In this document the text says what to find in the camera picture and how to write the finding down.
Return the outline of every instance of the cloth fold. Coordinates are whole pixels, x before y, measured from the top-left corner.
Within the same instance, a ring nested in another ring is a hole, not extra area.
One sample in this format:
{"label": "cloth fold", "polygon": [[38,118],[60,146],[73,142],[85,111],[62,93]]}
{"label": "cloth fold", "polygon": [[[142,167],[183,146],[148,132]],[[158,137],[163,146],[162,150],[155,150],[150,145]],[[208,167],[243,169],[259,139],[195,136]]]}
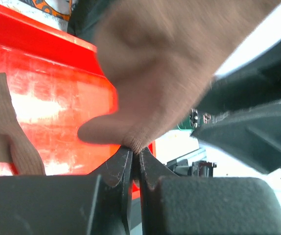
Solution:
{"label": "cloth fold", "polygon": [[281,0],[119,0],[96,30],[97,57],[119,109],[78,130],[85,142],[135,153],[171,130],[212,76]]}
{"label": "cloth fold", "polygon": [[14,163],[19,174],[45,174],[39,153],[17,121],[5,73],[0,73],[0,162]]}

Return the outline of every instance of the beige cloth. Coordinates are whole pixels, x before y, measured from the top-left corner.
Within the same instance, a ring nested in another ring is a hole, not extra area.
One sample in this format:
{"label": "beige cloth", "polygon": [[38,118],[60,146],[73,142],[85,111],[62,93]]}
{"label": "beige cloth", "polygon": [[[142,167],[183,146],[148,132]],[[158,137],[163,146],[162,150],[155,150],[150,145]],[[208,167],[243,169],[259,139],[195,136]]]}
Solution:
{"label": "beige cloth", "polygon": [[95,41],[119,110],[89,120],[78,137],[139,153],[187,115],[219,66],[280,2],[117,1]]}
{"label": "beige cloth", "polygon": [[40,155],[17,121],[5,73],[0,73],[0,162],[14,163],[19,174],[45,174]]}

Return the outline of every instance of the green object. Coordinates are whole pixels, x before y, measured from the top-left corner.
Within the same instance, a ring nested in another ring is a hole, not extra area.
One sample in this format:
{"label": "green object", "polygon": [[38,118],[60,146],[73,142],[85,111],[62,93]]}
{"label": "green object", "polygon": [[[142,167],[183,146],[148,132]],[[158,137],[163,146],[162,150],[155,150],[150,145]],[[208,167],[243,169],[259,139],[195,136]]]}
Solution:
{"label": "green object", "polygon": [[173,130],[194,131],[196,128],[211,122],[211,116],[207,113],[197,113],[196,112],[195,116],[197,116],[197,118],[198,118],[197,120],[195,120],[197,122],[196,127],[192,125],[194,114],[191,113],[183,121],[181,121],[179,124],[177,124],[177,126],[174,127]]}
{"label": "green object", "polygon": [[176,125],[173,130],[192,131],[195,128],[190,123],[190,116],[186,117],[183,121]]}

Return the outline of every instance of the white surface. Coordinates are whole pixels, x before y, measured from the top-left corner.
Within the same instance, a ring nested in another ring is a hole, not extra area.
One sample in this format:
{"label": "white surface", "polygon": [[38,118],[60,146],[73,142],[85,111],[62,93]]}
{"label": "white surface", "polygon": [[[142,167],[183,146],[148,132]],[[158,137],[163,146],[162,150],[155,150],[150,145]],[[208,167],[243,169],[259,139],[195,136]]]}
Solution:
{"label": "white surface", "polygon": [[190,131],[169,131],[156,140],[157,159],[163,164],[196,150],[198,140],[190,138]]}
{"label": "white surface", "polygon": [[281,4],[243,41],[217,70],[228,74],[261,55],[281,39]]}

